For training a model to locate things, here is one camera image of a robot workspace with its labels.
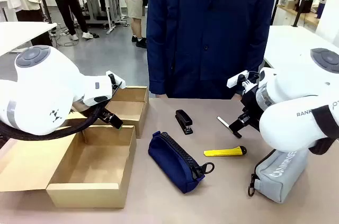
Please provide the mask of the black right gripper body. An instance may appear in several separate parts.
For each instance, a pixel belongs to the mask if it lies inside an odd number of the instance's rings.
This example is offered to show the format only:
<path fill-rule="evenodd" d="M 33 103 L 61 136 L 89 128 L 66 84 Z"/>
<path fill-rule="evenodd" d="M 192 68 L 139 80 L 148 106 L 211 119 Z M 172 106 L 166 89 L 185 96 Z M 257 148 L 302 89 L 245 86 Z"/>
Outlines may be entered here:
<path fill-rule="evenodd" d="M 239 116 L 244 126 L 252 126 L 254 129 L 259 128 L 259 121 L 263 114 L 262 108 L 258 105 L 256 100 L 256 92 L 258 86 L 254 86 L 247 93 L 243 94 L 241 103 L 244 108 L 242 109 L 243 114 Z"/>

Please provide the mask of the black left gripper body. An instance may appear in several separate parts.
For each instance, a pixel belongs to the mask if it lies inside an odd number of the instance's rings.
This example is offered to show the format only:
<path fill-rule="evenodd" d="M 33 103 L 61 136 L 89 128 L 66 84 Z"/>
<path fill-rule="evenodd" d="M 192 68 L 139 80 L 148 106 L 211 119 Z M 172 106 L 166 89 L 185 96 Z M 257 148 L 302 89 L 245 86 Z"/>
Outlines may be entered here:
<path fill-rule="evenodd" d="M 100 112 L 99 118 L 104 122 L 111 122 L 114 114 L 107 110 L 106 108 L 103 108 Z"/>

